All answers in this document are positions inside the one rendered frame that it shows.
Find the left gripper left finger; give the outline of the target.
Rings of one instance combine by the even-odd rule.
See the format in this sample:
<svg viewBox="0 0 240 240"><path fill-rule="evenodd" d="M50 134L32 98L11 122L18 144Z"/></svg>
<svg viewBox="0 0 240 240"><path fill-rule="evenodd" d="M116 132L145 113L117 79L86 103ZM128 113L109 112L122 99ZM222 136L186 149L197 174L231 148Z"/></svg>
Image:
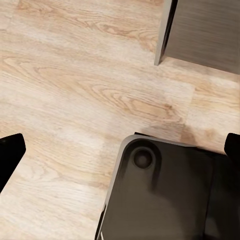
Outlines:
<svg viewBox="0 0 240 240"><path fill-rule="evenodd" d="M26 152L21 133L0 138L0 193Z"/></svg>

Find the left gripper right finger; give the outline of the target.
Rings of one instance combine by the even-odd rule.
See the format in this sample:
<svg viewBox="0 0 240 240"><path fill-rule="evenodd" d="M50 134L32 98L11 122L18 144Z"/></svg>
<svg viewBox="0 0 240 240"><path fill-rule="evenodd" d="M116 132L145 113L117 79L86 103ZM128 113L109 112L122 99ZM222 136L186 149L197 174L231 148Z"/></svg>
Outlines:
<svg viewBox="0 0 240 240"><path fill-rule="evenodd" d="M240 135L228 133L224 146L224 152L240 173Z"/></svg>

